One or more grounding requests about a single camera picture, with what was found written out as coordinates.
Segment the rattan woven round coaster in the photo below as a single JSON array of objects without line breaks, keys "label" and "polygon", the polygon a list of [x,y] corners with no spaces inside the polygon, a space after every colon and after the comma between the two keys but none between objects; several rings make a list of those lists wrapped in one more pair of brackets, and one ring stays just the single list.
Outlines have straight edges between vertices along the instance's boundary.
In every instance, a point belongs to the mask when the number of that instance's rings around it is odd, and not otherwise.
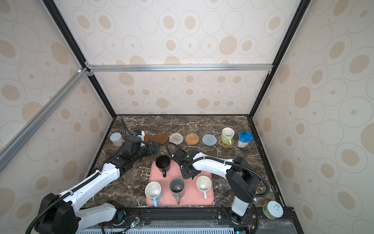
[{"label": "rattan woven round coaster", "polygon": [[185,137],[185,142],[188,145],[196,145],[200,141],[199,136],[195,133],[189,133]]}]

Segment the black mug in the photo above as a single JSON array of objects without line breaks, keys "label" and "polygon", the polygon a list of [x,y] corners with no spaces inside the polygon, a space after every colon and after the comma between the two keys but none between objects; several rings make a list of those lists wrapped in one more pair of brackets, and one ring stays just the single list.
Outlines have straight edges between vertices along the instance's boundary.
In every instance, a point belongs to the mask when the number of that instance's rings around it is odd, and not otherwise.
[{"label": "black mug", "polygon": [[167,155],[159,156],[156,159],[155,164],[157,168],[159,169],[159,171],[162,173],[163,177],[166,178],[167,172],[170,170],[170,164],[171,164],[171,160],[169,156]]}]

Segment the multicolour woven round coaster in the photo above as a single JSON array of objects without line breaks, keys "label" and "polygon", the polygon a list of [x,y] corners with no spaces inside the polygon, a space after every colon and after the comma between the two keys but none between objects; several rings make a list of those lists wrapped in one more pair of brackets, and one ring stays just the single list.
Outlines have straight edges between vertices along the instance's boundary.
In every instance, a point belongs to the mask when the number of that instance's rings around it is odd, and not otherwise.
[{"label": "multicolour woven round coaster", "polygon": [[180,133],[173,133],[169,137],[169,142],[179,145],[183,142],[184,138]]}]

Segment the dark brown round coaster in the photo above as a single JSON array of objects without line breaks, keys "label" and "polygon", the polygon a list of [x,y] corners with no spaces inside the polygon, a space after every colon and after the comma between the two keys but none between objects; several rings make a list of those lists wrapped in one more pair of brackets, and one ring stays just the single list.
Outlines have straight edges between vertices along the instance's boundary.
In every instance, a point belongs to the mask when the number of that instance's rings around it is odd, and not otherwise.
[{"label": "dark brown round coaster", "polygon": [[157,133],[153,140],[159,142],[161,145],[164,145],[168,142],[169,136],[166,133]]}]

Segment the blue woven round coaster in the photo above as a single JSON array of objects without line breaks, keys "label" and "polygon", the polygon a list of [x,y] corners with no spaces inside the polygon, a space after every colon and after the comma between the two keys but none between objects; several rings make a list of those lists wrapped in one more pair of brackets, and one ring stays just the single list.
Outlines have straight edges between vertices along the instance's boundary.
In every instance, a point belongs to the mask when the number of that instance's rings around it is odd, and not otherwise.
[{"label": "blue woven round coaster", "polygon": [[202,137],[202,142],[206,146],[214,146],[217,144],[217,138],[214,135],[206,134]]}]

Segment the cork paw print coaster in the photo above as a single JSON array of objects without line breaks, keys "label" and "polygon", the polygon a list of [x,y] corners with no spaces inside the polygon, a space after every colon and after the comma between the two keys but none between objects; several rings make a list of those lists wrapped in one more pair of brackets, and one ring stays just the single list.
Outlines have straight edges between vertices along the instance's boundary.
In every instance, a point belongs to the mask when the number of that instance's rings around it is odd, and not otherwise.
[{"label": "cork paw print coaster", "polygon": [[221,140],[221,136],[218,137],[218,145],[221,146],[222,148],[224,149],[229,149],[229,148],[232,148],[233,145],[234,145],[235,141],[232,140],[231,141],[231,144],[224,144]]}]

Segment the brown wooden round coaster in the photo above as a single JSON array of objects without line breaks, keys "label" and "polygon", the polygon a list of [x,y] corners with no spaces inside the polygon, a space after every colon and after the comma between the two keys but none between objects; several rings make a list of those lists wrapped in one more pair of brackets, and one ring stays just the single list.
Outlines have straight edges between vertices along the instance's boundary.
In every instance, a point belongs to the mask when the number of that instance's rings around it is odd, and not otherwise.
[{"label": "brown wooden round coaster", "polygon": [[146,143],[150,143],[151,139],[150,139],[150,136],[149,136],[148,134],[145,134],[145,136],[144,136],[144,141],[145,141]]}]

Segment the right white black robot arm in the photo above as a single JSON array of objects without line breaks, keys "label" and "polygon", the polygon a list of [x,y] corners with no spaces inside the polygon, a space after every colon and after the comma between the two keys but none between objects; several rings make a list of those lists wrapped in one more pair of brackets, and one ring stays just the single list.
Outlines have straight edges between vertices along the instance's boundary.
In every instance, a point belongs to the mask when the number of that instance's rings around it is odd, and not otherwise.
[{"label": "right white black robot arm", "polygon": [[202,152],[176,150],[170,154],[180,167],[184,179],[193,179],[202,171],[225,178],[234,193],[231,219],[245,216],[248,206],[255,198],[270,193],[267,181],[242,157],[225,160],[207,156]]}]

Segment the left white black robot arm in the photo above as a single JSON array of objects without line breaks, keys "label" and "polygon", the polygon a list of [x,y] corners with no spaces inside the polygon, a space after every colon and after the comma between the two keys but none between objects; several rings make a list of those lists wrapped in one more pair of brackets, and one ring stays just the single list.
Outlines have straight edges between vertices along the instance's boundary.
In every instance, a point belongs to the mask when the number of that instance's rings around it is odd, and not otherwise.
[{"label": "left white black robot arm", "polygon": [[104,222],[122,224],[126,213],[118,202],[110,200],[88,209],[82,209],[82,206],[101,189],[127,173],[135,161],[158,154],[160,146],[159,142],[150,142],[130,154],[115,153],[102,164],[101,170],[79,184],[58,195],[48,194],[43,198],[38,215],[26,233],[35,230],[40,234],[76,234]]}]

